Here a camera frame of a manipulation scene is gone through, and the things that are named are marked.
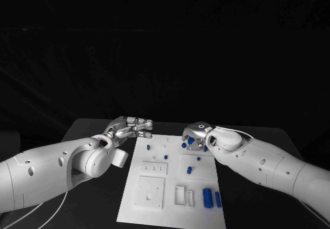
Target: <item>white cable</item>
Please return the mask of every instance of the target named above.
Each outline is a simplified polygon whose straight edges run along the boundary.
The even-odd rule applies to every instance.
[[[240,133],[246,134],[250,138],[253,138],[248,133],[245,133],[245,132],[242,132],[242,131],[239,131],[239,130],[227,129],[227,128],[225,128],[225,127],[220,127],[220,128],[225,129],[225,130],[232,130],[232,131],[240,132]]]
[[[10,226],[13,226],[39,207],[40,207],[40,205],[42,204],[39,204],[37,206],[36,206],[36,208],[21,217],[21,218],[18,218],[8,226],[5,226],[3,229],[7,229]],[[62,204],[63,204],[63,201],[62,201],[62,203],[60,203],[60,206],[59,206],[59,208],[57,208],[57,210],[56,210],[56,212],[53,213],[53,216],[54,216],[54,214],[57,213],[57,211],[59,211],[59,209],[60,209],[60,207],[62,207]]]
[[[10,226],[13,226],[40,207],[42,204],[39,204],[36,206],[36,208],[23,217],[20,217],[8,226],[5,226],[3,229],[7,229]]]
[[[62,201],[62,203],[60,203],[60,206],[59,206],[56,212],[53,213],[53,216],[54,216],[54,214],[57,213],[57,211],[59,211],[59,209],[60,209],[60,207],[62,207],[62,204],[63,204],[63,201]]]
[[[324,224],[330,227],[330,224],[324,221],[324,219],[311,211],[311,209],[308,208],[308,206],[304,204],[304,202],[299,201],[299,203],[305,206],[305,208],[308,209],[308,211],[314,214],[314,216],[324,222]]]

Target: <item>black table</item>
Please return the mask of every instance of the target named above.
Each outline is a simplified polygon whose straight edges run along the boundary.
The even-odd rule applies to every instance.
[[[62,141],[101,134],[108,123],[109,120],[105,119],[78,119]],[[158,135],[181,135],[187,125],[188,124],[154,122],[154,129],[151,132]],[[278,128],[246,126],[223,127],[246,132],[256,139],[276,145],[297,158],[302,159],[284,130]],[[119,149],[129,154],[124,168],[111,166],[99,178],[83,182],[67,192],[62,208],[43,229],[155,228],[154,226],[118,223],[115,221],[134,147],[135,139],[128,138],[127,142],[119,147]],[[220,165],[220,163],[216,163],[216,169],[227,229],[327,228],[298,200],[288,194],[256,185],[226,166]],[[10,228],[39,228],[53,215],[62,199],[63,194],[49,200]]]

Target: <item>blue cylinder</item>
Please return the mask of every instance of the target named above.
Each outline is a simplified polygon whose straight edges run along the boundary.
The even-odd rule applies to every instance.
[[[204,199],[204,208],[213,208],[212,191],[209,188],[203,189],[203,199]]]
[[[191,144],[193,142],[194,142],[194,138],[193,137],[188,137],[187,144]]]
[[[220,202],[220,194],[219,192],[214,192],[214,199],[216,199],[216,207],[222,207],[222,202]]]
[[[187,174],[190,174],[191,173],[191,167],[187,167]]]

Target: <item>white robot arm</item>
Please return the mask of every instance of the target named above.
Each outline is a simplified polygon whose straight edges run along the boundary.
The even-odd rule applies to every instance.
[[[253,183],[289,194],[330,221],[330,171],[252,136],[243,138],[237,132],[197,122],[184,128],[181,140],[191,137],[187,150],[207,146],[220,164]]]
[[[124,166],[128,137],[151,138],[152,121],[118,117],[101,135],[30,149],[0,163],[0,213],[34,206]]]

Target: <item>black fabric backdrop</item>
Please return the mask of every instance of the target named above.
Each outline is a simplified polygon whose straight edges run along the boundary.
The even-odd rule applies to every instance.
[[[278,127],[305,155],[328,138],[328,1],[1,5],[0,121],[21,144],[121,115]]]

